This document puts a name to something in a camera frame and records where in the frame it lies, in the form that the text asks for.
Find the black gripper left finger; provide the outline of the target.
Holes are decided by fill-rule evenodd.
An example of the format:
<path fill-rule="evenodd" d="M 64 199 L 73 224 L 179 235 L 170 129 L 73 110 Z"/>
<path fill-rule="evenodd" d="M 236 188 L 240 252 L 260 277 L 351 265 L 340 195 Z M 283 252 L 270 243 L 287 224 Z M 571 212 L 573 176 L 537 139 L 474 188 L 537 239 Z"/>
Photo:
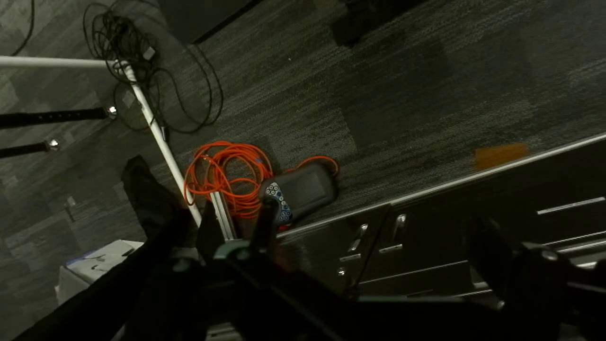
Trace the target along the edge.
<path fill-rule="evenodd" d="M 181 199 L 166 190 L 141 156 L 120 173 L 122 190 L 147 239 L 164 239 L 175 248 L 194 247 L 194 224 Z"/>

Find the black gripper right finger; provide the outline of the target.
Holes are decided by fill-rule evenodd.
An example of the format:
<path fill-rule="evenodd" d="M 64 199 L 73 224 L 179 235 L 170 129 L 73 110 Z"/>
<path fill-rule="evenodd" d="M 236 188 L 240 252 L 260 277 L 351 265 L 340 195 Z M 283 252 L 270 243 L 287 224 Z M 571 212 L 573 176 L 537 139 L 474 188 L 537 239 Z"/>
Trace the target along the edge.
<path fill-rule="evenodd" d="M 493 220 L 474 218 L 465 229 L 471 267 L 501 301 L 503 341 L 554 341 L 565 305 L 565 271 L 558 258 L 510 239 Z"/>

